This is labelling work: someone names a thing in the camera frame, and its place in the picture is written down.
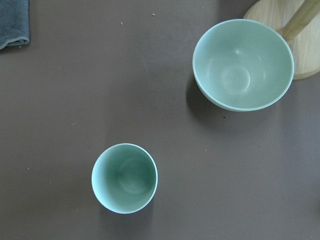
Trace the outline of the green cup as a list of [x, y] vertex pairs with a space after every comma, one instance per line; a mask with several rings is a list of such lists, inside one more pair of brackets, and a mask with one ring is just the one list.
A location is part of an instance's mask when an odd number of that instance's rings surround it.
[[117, 214], [140, 211], [153, 199], [158, 170], [142, 147], [120, 143], [106, 149], [94, 163], [91, 186], [96, 199]]

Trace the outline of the green bowl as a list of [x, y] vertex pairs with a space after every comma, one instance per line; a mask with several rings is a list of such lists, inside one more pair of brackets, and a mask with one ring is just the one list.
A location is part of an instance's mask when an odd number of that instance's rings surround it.
[[198, 40], [192, 56], [195, 82], [216, 106], [251, 112], [271, 106], [288, 91], [294, 58], [284, 38], [249, 19], [216, 24]]

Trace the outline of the wooden mug tree stand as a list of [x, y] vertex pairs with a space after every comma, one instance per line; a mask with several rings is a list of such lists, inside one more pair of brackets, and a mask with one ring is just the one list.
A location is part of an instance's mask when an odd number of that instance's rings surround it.
[[244, 15], [277, 31], [294, 58], [294, 79], [320, 72], [320, 2], [318, 0], [259, 0]]

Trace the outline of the grey folded cloth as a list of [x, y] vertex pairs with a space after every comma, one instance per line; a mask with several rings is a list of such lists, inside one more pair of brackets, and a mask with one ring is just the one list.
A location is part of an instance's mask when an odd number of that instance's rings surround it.
[[30, 43], [29, 0], [0, 1], [0, 49]]

